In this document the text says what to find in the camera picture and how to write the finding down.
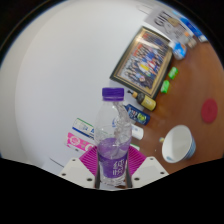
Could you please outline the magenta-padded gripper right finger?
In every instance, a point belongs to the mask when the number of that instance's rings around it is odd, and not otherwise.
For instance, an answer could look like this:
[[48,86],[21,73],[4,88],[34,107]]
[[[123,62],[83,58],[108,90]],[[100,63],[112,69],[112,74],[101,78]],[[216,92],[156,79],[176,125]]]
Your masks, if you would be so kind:
[[128,188],[140,188],[168,175],[153,156],[146,157],[130,146],[127,158],[126,182]]

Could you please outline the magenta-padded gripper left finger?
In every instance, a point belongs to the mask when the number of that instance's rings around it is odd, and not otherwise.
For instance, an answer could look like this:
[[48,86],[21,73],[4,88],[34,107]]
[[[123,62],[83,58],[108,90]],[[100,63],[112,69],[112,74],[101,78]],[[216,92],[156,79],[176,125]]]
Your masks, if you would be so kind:
[[84,188],[97,188],[98,157],[96,148],[89,149],[79,158],[71,158],[59,176]]

